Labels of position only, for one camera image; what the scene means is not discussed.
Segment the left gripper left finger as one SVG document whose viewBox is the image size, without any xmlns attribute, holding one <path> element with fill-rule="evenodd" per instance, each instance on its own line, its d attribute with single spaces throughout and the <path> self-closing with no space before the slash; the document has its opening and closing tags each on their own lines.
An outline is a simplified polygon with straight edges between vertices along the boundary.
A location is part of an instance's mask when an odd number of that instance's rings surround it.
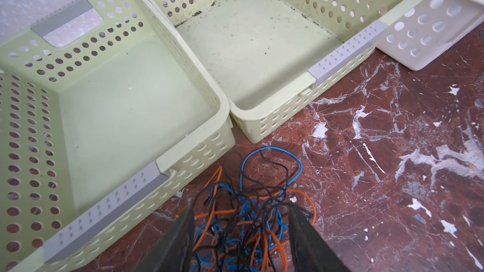
<svg viewBox="0 0 484 272">
<path fill-rule="evenodd" d="M 189 207 L 134 271 L 189 271 L 194 248 L 194 209 Z"/>
</svg>

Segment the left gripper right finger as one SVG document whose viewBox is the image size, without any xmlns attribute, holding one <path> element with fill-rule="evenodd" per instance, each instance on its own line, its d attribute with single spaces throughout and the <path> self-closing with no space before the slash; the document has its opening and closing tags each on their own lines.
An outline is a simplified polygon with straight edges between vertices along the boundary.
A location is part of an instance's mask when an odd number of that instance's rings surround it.
<svg viewBox="0 0 484 272">
<path fill-rule="evenodd" d="M 296 205 L 289 207 L 289 244 L 295 271 L 350 272 Z"/>
</svg>

